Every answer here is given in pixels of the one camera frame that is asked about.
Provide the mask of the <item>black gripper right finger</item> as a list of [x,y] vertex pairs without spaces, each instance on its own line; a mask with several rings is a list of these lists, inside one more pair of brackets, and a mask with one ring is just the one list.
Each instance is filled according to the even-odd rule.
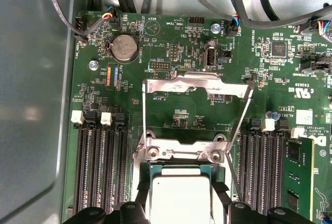
[[213,174],[213,197],[217,197],[217,201],[212,203],[211,223],[313,223],[311,200],[306,203],[309,208],[307,214],[298,213],[292,208],[275,206],[268,209],[265,215],[253,210],[243,201],[232,201],[225,181],[230,180],[230,184],[236,186],[237,175],[232,164],[225,164],[223,167],[224,172],[220,176],[218,172]]

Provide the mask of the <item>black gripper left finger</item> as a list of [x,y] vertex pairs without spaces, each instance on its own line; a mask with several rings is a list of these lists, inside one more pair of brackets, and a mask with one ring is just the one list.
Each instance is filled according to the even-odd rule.
[[150,172],[146,165],[140,165],[136,190],[133,201],[120,203],[119,207],[110,213],[99,206],[88,206],[73,214],[64,223],[151,223],[147,214]]

